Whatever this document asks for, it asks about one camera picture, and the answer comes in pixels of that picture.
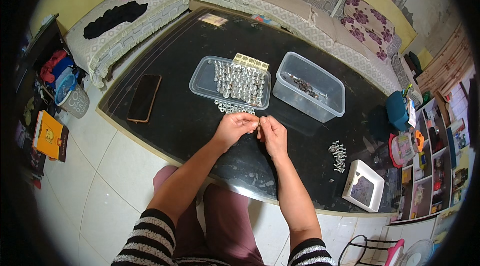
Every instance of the black table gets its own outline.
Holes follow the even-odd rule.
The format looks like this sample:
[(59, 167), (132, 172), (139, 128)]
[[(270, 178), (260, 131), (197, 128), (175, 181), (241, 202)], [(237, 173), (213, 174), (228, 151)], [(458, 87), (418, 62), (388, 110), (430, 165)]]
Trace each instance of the black table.
[[(227, 18), (228, 22), (217, 28), (197, 20), (206, 13)], [(288, 51), (310, 59), (345, 85), (345, 114), (325, 124), (273, 95), (269, 107), (257, 112), (258, 116), (273, 115), (287, 128), (288, 154), (315, 207), (366, 213), (341, 198), (350, 163), (361, 159), (386, 181), (379, 212), (396, 212), (401, 170), (394, 168), (385, 154), (373, 154), (381, 144), (374, 140), (373, 134), (385, 140), (391, 129), (385, 124), (385, 109), (380, 106), (385, 104), (386, 95), (328, 53), (286, 31), (252, 19), (212, 9), (192, 12), (140, 54), (109, 89), (99, 108), (148, 145), (183, 162), (208, 142), (223, 116), (213, 100), (189, 90), (190, 78), (201, 58), (214, 55), (232, 59), (236, 53), (242, 53), (260, 59), (270, 64), (273, 87), (277, 69)], [(142, 74), (159, 74), (163, 79), (149, 123), (136, 124), (127, 121), (126, 115)], [(335, 140), (340, 140), (347, 149), (347, 167), (342, 174), (333, 171), (334, 159), (328, 152)], [(255, 198), (277, 198), (277, 174), (256, 134), (243, 136), (222, 155), (210, 177), (244, 188)]]

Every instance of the floral cushion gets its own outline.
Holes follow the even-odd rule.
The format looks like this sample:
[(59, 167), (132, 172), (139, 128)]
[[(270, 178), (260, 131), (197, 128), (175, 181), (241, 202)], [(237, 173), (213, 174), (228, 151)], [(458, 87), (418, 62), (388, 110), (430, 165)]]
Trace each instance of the floral cushion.
[(363, 0), (346, 0), (343, 11), (345, 29), (384, 61), (395, 33), (392, 22)]

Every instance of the gray bin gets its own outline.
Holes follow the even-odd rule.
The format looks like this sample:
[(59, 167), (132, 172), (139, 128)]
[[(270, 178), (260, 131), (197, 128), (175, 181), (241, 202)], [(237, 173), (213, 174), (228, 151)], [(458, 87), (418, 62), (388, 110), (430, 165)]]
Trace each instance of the gray bin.
[(76, 83), (75, 75), (69, 74), (57, 88), (55, 103), (80, 119), (87, 113), (90, 99), (88, 99), (87, 93)]

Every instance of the woman's right hand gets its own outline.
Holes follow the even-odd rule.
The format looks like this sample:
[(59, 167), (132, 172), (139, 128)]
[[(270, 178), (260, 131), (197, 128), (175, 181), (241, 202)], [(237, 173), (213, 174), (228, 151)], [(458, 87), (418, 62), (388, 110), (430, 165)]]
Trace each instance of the woman's right hand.
[(287, 152), (287, 129), (272, 116), (260, 117), (257, 138), (265, 142), (273, 162), (289, 159)]

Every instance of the smartphone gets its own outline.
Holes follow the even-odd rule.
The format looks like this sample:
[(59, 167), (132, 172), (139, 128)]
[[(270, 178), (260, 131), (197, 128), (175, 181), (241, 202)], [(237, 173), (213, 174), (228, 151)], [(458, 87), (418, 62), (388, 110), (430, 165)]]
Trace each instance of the smartphone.
[(152, 112), (153, 101), (160, 86), (160, 75), (143, 75), (133, 94), (127, 120), (133, 122), (148, 122)]

